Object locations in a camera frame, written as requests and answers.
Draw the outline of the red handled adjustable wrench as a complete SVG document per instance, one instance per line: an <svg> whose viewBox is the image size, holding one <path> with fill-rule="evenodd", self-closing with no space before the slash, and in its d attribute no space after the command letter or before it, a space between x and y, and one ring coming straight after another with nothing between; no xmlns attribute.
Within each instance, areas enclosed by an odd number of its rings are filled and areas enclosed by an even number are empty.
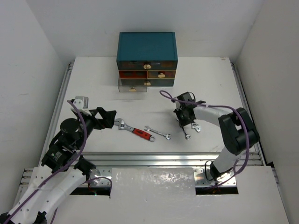
<svg viewBox="0 0 299 224"><path fill-rule="evenodd" d="M119 130L126 130L126 131L129 131L145 140L148 140L150 142L154 142L155 141L155 137L141 129L137 129L137 128L134 128L134 127L131 127L131 126L128 126L123 119L121 118L118 118L118 119L115 119L114 120L114 124L116 126L118 126L118 129Z"/></svg>

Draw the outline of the black handled adjustable wrench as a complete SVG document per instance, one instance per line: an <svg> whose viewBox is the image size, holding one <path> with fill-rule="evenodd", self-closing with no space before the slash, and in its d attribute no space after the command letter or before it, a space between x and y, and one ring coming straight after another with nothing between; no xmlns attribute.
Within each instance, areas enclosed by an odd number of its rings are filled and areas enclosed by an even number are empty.
<svg viewBox="0 0 299 224"><path fill-rule="evenodd" d="M198 123L196 123L195 121L193 121L191 123L191 128L194 129L198 133L201 131L201 126Z"/></svg>

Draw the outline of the slim chrome open-end wrench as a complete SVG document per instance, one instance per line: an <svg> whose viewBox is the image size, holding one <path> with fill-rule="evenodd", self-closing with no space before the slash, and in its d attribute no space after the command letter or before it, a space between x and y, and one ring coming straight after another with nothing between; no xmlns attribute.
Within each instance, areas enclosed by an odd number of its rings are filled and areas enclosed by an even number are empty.
<svg viewBox="0 0 299 224"><path fill-rule="evenodd" d="M190 124L189 120L176 118L176 121L179 123L179 127L183 130L185 139L189 140L191 138L191 136L185 131L185 128L184 128L186 125Z"/></svg>

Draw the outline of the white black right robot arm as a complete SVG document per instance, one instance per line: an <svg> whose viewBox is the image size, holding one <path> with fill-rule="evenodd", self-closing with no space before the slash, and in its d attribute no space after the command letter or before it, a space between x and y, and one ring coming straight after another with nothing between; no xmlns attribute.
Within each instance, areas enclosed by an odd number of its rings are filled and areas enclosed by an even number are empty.
<svg viewBox="0 0 299 224"><path fill-rule="evenodd" d="M210 176L217 180L230 171L243 153L255 145L260 136L248 112L240 107L206 105L196 102L189 92L172 100L176 104L174 113L181 128L195 120L203 120L218 126L221 130L224 148L220 155L210 164Z"/></svg>

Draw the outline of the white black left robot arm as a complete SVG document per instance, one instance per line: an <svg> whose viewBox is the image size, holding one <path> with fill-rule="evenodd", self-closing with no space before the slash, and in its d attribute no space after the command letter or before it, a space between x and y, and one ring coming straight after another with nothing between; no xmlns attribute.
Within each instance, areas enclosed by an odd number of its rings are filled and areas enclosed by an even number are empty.
<svg viewBox="0 0 299 224"><path fill-rule="evenodd" d="M101 180L112 186L111 179L101 176L96 165L82 156L87 138L93 130L112 128L116 111L73 110L75 118L65 119L52 139L36 174L19 200L6 213L2 224L47 224L58 206L77 187L87 183L96 187Z"/></svg>

